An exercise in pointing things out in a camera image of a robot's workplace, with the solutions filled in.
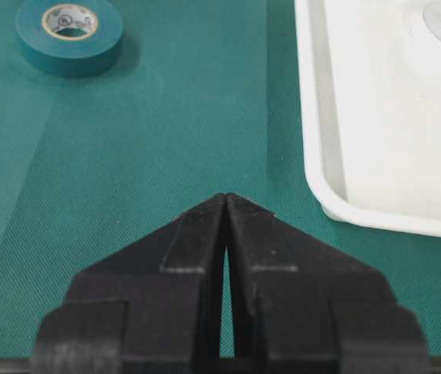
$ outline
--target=green tape roll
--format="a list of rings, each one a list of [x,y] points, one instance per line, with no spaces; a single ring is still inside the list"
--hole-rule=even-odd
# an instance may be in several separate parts
[[[16,14],[24,58],[55,76],[93,76],[117,60],[122,18],[107,0],[27,0]]]

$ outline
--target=tape core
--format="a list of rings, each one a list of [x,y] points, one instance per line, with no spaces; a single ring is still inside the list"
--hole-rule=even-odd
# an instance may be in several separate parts
[[[57,4],[49,8],[42,16],[42,27],[52,37],[63,41],[81,41],[94,35],[99,27],[99,20],[94,12],[78,4]],[[59,34],[65,29],[83,31],[85,34],[69,37]]]

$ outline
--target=white plastic tray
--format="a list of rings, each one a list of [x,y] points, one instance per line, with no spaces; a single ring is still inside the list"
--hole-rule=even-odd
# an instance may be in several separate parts
[[[305,176],[325,213],[441,237],[441,1],[295,12]]]

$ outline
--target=textured fabric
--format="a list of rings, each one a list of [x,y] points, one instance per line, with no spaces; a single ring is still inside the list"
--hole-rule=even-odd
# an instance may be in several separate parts
[[[441,239],[330,221],[305,183],[292,1],[113,0],[122,56],[74,80],[21,58],[21,2],[0,2],[0,356],[30,354],[78,270],[215,192],[383,271],[441,354]]]

